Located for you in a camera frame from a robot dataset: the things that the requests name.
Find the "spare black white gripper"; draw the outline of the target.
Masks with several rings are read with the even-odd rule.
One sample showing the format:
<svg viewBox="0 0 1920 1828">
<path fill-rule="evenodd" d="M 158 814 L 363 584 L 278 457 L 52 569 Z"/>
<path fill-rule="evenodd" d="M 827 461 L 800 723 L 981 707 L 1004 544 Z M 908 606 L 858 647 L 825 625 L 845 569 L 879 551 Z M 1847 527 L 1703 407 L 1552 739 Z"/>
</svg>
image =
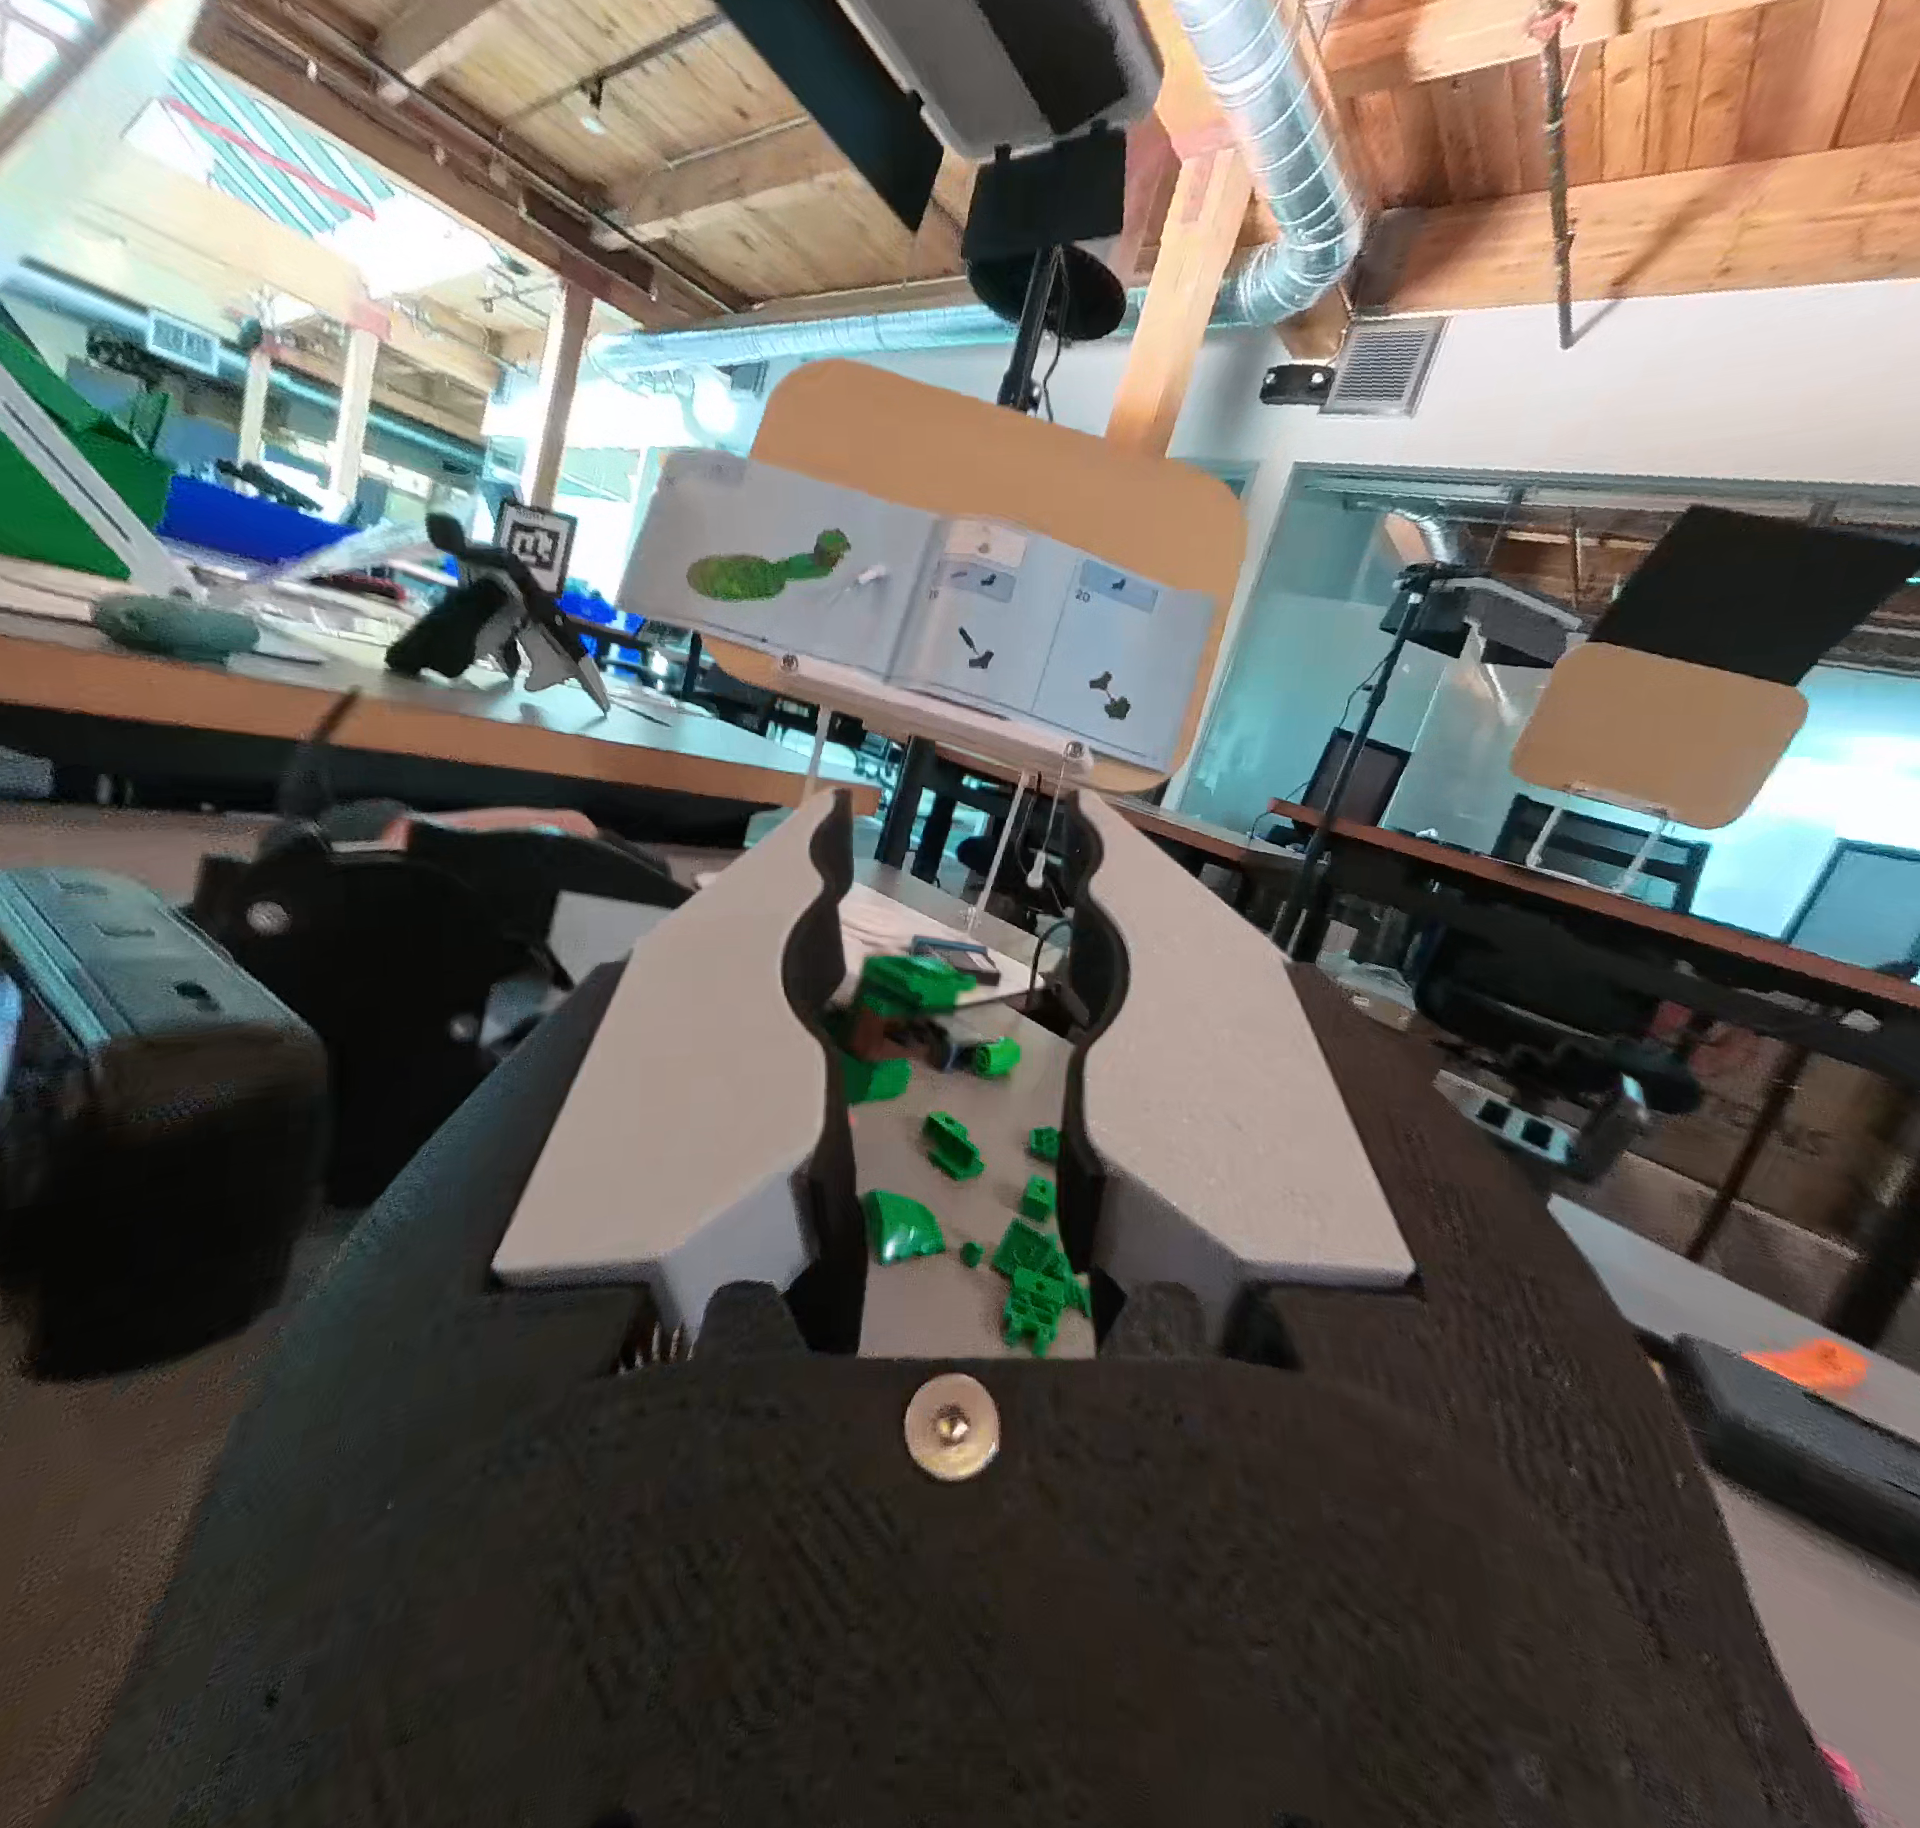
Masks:
<svg viewBox="0 0 1920 1828">
<path fill-rule="evenodd" d="M 494 660 L 528 691 L 575 681 L 599 716 L 613 709 L 588 643 L 519 559 L 470 544 L 462 524 L 446 512 L 429 512 L 424 530 L 429 544 L 465 571 L 465 582 L 389 645 L 389 675 L 460 680 L 475 663 Z"/>
</svg>

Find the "black battery charger case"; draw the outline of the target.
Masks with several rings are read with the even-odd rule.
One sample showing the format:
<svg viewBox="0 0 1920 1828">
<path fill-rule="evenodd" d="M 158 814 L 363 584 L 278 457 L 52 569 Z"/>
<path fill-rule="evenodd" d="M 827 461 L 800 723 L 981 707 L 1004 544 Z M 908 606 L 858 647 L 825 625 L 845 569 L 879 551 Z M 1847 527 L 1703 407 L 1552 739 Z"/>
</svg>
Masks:
<svg viewBox="0 0 1920 1828">
<path fill-rule="evenodd" d="M 1523 1091 L 1443 1067 L 1434 1088 L 1457 1115 L 1539 1176 L 1577 1187 L 1601 1183 L 1647 1131 L 1652 1115 L 1642 1086 L 1620 1079 L 1595 1097 Z"/>
</svg>

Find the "pile of green bricks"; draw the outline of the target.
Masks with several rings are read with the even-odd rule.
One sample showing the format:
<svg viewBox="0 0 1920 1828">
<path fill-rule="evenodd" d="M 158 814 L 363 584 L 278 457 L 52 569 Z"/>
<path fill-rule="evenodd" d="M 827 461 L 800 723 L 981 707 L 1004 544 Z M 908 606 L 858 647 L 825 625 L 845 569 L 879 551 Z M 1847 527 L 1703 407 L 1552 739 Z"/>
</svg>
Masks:
<svg viewBox="0 0 1920 1828">
<path fill-rule="evenodd" d="M 914 1113 L 861 1166 L 867 1356 L 1093 1351 L 1093 1288 L 1061 1223 L 1065 1138 L 1057 1125 L 994 1131 L 950 1111 Z"/>
</svg>

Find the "silver air duct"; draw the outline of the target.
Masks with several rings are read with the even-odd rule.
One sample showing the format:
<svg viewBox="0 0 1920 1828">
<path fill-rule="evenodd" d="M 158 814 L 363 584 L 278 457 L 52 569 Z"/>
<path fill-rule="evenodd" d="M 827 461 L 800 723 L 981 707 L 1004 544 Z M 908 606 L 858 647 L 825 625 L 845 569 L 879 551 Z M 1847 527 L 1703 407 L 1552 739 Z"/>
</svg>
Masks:
<svg viewBox="0 0 1920 1828">
<path fill-rule="evenodd" d="M 1364 209 L 1334 139 L 1317 38 L 1300 0 L 1169 0 L 1169 9 L 1280 232 L 1226 269 L 1208 333 L 1277 329 L 1334 292 L 1363 243 Z M 638 380 L 699 364 L 1010 346 L 1011 337 L 981 305 L 925 305 L 628 331 L 599 338 L 592 357 L 606 375 Z"/>
</svg>

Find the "teal oval case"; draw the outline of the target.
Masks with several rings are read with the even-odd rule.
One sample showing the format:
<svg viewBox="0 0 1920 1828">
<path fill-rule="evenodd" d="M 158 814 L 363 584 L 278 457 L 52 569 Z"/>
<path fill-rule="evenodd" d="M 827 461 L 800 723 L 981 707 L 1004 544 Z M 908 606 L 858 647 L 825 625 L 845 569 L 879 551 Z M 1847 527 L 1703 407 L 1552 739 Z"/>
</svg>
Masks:
<svg viewBox="0 0 1920 1828">
<path fill-rule="evenodd" d="M 222 667 L 261 645 L 252 618 L 177 596 L 98 596 L 89 603 L 87 618 L 109 643 L 160 660 Z"/>
</svg>

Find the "black office chair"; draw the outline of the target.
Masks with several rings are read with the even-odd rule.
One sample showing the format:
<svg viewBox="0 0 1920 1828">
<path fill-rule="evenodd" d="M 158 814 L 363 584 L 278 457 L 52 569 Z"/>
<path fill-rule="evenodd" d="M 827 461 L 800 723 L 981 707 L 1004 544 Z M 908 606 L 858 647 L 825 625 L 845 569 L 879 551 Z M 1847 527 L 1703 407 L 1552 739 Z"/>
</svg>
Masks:
<svg viewBox="0 0 1920 1828">
<path fill-rule="evenodd" d="M 1518 951 L 1440 929 L 1410 965 L 1416 1011 L 1518 1086 L 1601 1111 L 1633 1085 L 1656 1117 L 1688 1117 L 1703 1086 L 1654 1027 L 1659 1002 L 1556 951 Z"/>
</svg>

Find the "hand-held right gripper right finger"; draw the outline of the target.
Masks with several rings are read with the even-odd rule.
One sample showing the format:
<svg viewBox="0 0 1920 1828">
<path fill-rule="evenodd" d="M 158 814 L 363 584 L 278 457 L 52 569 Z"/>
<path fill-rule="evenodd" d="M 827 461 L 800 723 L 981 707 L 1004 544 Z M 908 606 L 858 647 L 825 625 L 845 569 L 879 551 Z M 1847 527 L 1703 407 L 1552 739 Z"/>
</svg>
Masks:
<svg viewBox="0 0 1920 1828">
<path fill-rule="evenodd" d="M 1101 796 L 1078 788 L 1065 828 L 1067 1260 L 1121 1298 L 1183 1288 L 1208 1326 L 1262 1288 L 1407 1290 L 1284 951 Z"/>
</svg>

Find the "green brick plant model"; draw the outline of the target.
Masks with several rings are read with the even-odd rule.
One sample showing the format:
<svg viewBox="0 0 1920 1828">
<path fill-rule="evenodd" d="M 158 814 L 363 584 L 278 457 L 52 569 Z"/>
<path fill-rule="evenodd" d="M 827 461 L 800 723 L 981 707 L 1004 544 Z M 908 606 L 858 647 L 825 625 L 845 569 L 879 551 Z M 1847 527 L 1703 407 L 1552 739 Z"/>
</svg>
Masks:
<svg viewBox="0 0 1920 1828">
<path fill-rule="evenodd" d="M 905 1095 L 914 1072 L 914 1038 L 977 986 L 972 968 L 937 953 L 867 957 L 853 998 L 827 1011 L 846 1102 L 859 1107 Z"/>
</svg>

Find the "grey desk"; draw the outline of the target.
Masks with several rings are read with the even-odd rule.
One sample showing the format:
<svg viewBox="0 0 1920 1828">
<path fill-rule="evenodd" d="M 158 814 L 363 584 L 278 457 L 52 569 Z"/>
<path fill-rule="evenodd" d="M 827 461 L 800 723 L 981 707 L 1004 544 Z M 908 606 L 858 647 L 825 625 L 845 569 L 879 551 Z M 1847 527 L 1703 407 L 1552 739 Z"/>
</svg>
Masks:
<svg viewBox="0 0 1920 1828">
<path fill-rule="evenodd" d="M 1061 1348 L 1015 1187 L 877 1262 L 820 796 L 359 1221 L 52 1824 L 1869 1824 L 1542 1196 L 1069 837 Z"/>
</svg>

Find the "black square panel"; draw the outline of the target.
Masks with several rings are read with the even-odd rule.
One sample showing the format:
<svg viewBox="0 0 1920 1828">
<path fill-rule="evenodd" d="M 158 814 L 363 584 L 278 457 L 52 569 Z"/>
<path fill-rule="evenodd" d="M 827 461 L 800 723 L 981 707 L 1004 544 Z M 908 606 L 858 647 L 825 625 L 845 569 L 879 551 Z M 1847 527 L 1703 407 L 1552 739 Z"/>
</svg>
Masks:
<svg viewBox="0 0 1920 1828">
<path fill-rule="evenodd" d="M 1912 530 L 1690 506 L 1640 559 L 1585 645 L 1800 687 L 1916 571 Z"/>
</svg>

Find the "blue storage bin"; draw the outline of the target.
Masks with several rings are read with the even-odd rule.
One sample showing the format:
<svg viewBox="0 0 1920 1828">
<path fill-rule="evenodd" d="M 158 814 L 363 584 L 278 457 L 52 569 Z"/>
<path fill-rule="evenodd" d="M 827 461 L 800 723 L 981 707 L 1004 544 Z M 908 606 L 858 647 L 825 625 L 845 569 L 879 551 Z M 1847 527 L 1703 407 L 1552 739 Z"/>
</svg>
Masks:
<svg viewBox="0 0 1920 1828">
<path fill-rule="evenodd" d="M 290 567 L 356 533 L 351 526 L 187 474 L 174 476 L 153 532 L 180 550 L 264 569 Z"/>
</svg>

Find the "black tripod stand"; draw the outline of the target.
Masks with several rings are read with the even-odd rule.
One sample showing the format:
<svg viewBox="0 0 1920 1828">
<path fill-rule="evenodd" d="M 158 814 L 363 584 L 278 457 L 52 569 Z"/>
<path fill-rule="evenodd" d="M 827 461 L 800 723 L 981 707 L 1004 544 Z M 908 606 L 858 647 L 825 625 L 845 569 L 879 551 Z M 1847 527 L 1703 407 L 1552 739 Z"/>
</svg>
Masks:
<svg viewBox="0 0 1920 1828">
<path fill-rule="evenodd" d="M 1391 800 L 1410 760 L 1410 751 L 1395 745 L 1382 747 L 1375 737 L 1395 673 L 1407 647 L 1422 647 L 1443 660 L 1455 660 L 1466 649 L 1470 638 L 1468 591 L 1478 577 L 1480 571 L 1466 565 L 1418 565 L 1398 580 L 1395 603 L 1380 621 L 1382 633 L 1388 634 L 1388 649 L 1359 689 L 1357 725 L 1338 732 L 1342 739 L 1328 742 L 1310 779 L 1312 797 L 1304 801 L 1304 810 L 1313 814 L 1312 831 L 1299 875 L 1270 931 L 1275 944 L 1296 965 L 1313 965 L 1327 936 L 1332 901 L 1327 860 L 1332 848 L 1334 823 L 1342 816 L 1374 818 Z"/>
</svg>

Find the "wall air vent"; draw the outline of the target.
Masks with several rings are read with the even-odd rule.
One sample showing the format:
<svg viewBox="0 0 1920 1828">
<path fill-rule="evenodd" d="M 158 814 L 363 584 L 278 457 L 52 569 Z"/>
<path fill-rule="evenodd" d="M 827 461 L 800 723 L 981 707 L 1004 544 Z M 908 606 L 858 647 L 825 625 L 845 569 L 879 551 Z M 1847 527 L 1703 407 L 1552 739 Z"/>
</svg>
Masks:
<svg viewBox="0 0 1920 1828">
<path fill-rule="evenodd" d="M 1330 363 L 1320 411 L 1338 421 L 1413 421 L 1453 317 L 1354 317 Z"/>
</svg>

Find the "brown background desk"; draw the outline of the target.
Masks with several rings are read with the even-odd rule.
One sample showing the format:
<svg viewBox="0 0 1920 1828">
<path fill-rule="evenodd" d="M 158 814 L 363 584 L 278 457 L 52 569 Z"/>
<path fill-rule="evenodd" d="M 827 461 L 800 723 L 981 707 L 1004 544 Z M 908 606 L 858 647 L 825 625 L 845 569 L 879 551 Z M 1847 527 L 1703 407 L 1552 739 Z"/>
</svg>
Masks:
<svg viewBox="0 0 1920 1828">
<path fill-rule="evenodd" d="M 1312 906 L 1364 901 L 1916 1086 L 1918 988 L 1690 914 L 1338 818 Z"/>
</svg>

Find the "green storage bins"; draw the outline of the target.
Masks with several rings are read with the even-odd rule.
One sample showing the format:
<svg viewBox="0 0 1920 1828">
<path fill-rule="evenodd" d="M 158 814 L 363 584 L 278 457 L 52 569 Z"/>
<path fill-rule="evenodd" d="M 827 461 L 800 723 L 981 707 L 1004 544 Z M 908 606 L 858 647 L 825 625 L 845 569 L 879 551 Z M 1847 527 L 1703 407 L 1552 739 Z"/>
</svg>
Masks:
<svg viewBox="0 0 1920 1828">
<path fill-rule="evenodd" d="M 191 585 L 158 544 L 175 468 L 3 331 L 3 553 L 128 584 L 153 596 Z"/>
</svg>

